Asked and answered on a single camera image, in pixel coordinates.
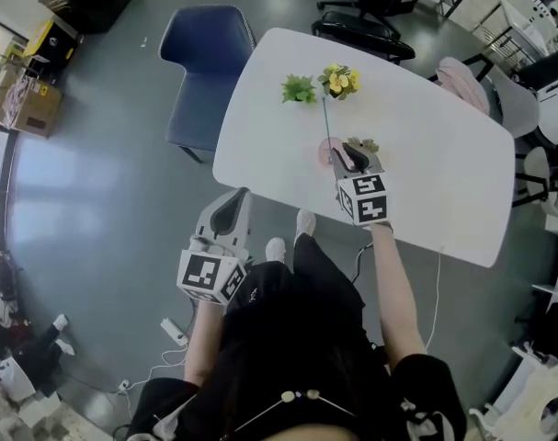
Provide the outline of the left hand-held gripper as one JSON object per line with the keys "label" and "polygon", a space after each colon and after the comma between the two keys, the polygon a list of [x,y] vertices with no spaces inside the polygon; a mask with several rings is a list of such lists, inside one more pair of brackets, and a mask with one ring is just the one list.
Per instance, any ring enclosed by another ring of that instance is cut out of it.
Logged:
{"label": "left hand-held gripper", "polygon": [[196,233],[181,252],[177,286],[194,300],[228,305],[245,280],[252,194],[229,191],[199,215]]}

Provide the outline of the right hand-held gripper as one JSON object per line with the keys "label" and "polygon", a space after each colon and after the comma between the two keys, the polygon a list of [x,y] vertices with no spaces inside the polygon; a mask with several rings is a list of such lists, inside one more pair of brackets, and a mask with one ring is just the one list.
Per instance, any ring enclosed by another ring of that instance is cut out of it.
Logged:
{"label": "right hand-held gripper", "polygon": [[330,153],[336,198],[346,217],[359,227],[389,221],[388,178],[377,154],[350,142],[332,147]]}

